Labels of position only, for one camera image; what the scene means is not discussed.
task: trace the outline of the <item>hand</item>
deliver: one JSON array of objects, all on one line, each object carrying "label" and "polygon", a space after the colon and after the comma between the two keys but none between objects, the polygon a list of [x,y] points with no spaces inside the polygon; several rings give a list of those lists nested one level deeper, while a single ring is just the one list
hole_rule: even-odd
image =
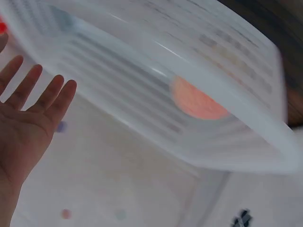
[{"label": "hand", "polygon": [[[0,37],[0,52],[7,39],[7,35]],[[17,56],[0,72],[0,95],[22,62],[23,57]],[[0,102],[0,188],[6,183],[12,194],[19,194],[23,182],[49,146],[76,91],[75,81],[68,81],[62,88],[64,79],[57,75],[38,101],[21,111],[41,73],[42,66],[35,65],[10,98]]]}]

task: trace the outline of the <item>wooden surface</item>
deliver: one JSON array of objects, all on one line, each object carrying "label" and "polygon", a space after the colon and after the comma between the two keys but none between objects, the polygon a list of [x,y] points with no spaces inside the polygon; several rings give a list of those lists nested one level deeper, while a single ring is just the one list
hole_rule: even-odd
[{"label": "wooden surface", "polygon": [[219,0],[266,35],[283,56],[288,124],[303,126],[303,0]]}]

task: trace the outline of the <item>orange object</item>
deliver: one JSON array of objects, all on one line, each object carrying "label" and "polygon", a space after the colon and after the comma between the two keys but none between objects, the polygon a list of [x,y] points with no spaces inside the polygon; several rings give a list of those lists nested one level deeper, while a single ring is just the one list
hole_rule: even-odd
[{"label": "orange object", "polygon": [[223,106],[182,77],[175,77],[171,89],[176,105],[192,117],[218,120],[230,114]]}]

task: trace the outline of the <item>translucent plastic bin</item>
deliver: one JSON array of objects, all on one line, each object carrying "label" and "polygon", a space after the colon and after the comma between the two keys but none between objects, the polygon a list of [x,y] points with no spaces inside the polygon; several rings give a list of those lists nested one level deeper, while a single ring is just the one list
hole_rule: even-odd
[{"label": "translucent plastic bin", "polygon": [[[234,12],[211,0],[46,2],[5,0],[1,14],[35,61],[76,79],[95,106],[197,167],[296,170],[279,51]],[[231,117],[179,110],[169,89],[176,75]]]}]

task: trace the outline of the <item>finger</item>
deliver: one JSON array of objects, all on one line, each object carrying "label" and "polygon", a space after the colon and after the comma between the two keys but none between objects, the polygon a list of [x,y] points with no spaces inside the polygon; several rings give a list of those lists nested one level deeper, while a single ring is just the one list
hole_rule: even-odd
[{"label": "finger", "polygon": [[10,105],[16,110],[20,110],[26,102],[29,94],[33,90],[34,86],[36,85],[42,73],[42,70],[43,68],[41,65],[35,65],[32,67],[21,84],[5,102],[5,104]]},{"label": "finger", "polygon": [[63,76],[61,75],[55,76],[53,80],[50,82],[50,84],[47,86],[45,91],[42,93],[38,101],[27,111],[33,113],[41,113],[47,110],[58,96],[63,83],[64,83]]},{"label": "finger", "polygon": [[7,33],[0,35],[0,53],[3,51],[4,47],[8,43],[9,36]]},{"label": "finger", "polygon": [[69,80],[62,88],[54,103],[45,111],[45,116],[53,123],[53,128],[57,128],[64,117],[72,99],[74,98],[77,83]]},{"label": "finger", "polygon": [[10,80],[17,73],[23,62],[21,55],[13,58],[0,72],[0,95],[4,92]]}]

